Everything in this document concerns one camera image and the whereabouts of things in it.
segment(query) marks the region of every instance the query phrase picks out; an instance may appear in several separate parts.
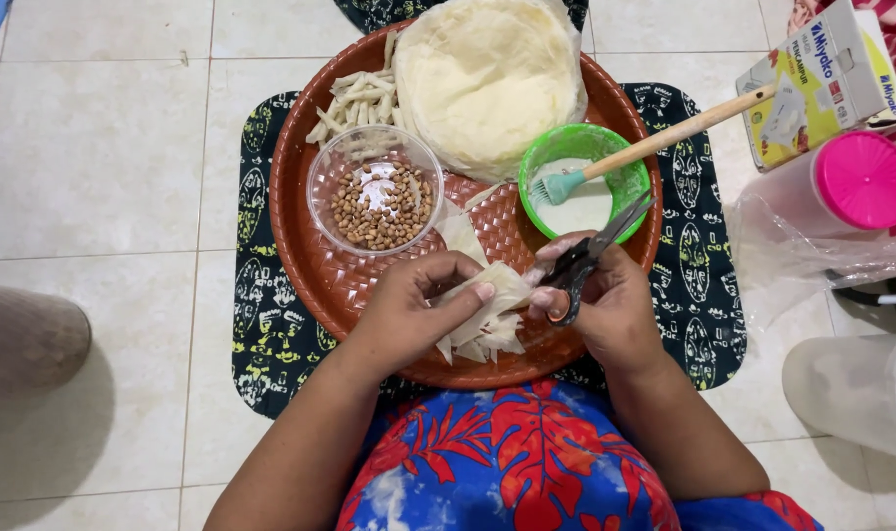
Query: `miyako box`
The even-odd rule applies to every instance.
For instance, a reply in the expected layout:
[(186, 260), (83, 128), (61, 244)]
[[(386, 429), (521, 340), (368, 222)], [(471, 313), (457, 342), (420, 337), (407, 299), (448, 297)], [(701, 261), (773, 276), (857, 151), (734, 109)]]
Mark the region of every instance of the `miyako box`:
[(739, 93), (774, 83), (745, 113), (752, 158), (765, 171), (843, 130), (896, 123), (896, 75), (877, 15), (838, 0), (737, 79)]

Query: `green bowl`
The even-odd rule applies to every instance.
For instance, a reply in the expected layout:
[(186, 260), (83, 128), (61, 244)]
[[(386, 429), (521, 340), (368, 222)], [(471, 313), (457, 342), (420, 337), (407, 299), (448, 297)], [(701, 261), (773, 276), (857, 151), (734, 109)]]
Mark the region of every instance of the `green bowl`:
[[(523, 154), (518, 177), (520, 200), (523, 201), (523, 208), (533, 224), (550, 238), (559, 236), (539, 219), (533, 210), (533, 204), (530, 203), (530, 181), (536, 176), (539, 166), (573, 157), (588, 159), (594, 163), (629, 146), (628, 141), (621, 138), (617, 132), (595, 124), (566, 124), (543, 133)], [(606, 183), (612, 192), (609, 221), (642, 192), (651, 188), (651, 178), (643, 161), (635, 161), (619, 170), (608, 172)], [(646, 215), (647, 212), (644, 212), (615, 242), (620, 244), (630, 238), (644, 222)], [(600, 231), (604, 227), (589, 228)]]

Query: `scissor handle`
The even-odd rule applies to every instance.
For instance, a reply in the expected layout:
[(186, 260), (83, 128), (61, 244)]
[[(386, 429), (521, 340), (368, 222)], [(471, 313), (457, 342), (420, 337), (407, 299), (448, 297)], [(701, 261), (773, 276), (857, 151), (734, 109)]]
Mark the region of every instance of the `scissor handle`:
[(582, 305), (582, 288), (585, 279), (588, 278), (599, 264), (598, 256), (584, 256), (575, 266), (576, 274), (566, 285), (556, 286), (566, 292), (569, 297), (569, 309), (559, 318), (554, 318), (546, 313), (546, 320), (552, 326), (568, 326), (579, 316), (579, 306)]

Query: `scissors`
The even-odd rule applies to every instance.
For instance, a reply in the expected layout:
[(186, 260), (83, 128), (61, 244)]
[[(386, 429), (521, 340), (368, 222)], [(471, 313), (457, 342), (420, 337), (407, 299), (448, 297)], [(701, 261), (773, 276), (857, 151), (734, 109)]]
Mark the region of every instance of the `scissors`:
[(638, 196), (620, 211), (601, 232), (590, 238), (583, 238), (581, 242), (570, 247), (556, 259), (552, 271), (539, 281), (539, 285), (548, 285), (565, 291), (569, 296), (569, 310), (560, 318), (554, 318), (547, 312), (546, 320), (549, 321), (549, 324), (566, 326), (579, 315), (582, 288), (585, 285), (585, 280), (599, 265), (599, 256), (657, 202), (656, 197), (649, 200), (650, 195), (651, 190), (648, 190)]

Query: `round woven tray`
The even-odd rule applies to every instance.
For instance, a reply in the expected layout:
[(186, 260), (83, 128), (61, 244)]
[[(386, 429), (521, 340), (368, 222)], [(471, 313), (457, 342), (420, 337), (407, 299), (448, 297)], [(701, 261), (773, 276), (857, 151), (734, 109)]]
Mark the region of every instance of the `round woven tray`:
[[(405, 21), (380, 29), (343, 50), (319, 71), (298, 96), (274, 150), (270, 174), (270, 212), (278, 254), (297, 295), (314, 317), (334, 337), (343, 340), (356, 325), (370, 300), (372, 286), (395, 260), (413, 258), (444, 249), (432, 231), (415, 247), (383, 258), (366, 258), (335, 247), (324, 238), (307, 209), (305, 182), (317, 147), (304, 137), (317, 124), (316, 108), (326, 109), (336, 78), (383, 67), (385, 34), (411, 24)], [(615, 80), (589, 56), (582, 54), (582, 76), (588, 91), (586, 121), (608, 127), (632, 144), (648, 133), (635, 108)], [(651, 269), (661, 229), (661, 177), (654, 156), (645, 159), (657, 203), (648, 211), (641, 228), (623, 244), (644, 271)], [(488, 186), (467, 177), (445, 172), (445, 196), (463, 205)], [(533, 252), (548, 238), (530, 222), (520, 203), (515, 183), (507, 184), (470, 212), (471, 222), (490, 262), (503, 260), (523, 273), (533, 263)], [(530, 320), (523, 313), (518, 333), (523, 355), (500, 353), (498, 363), (479, 364), (454, 356), (448, 365), (432, 351), (411, 367), (402, 378), (451, 388), (492, 388), (518, 384), (548, 374), (582, 355), (582, 339), (569, 328), (552, 328), (546, 320)]]

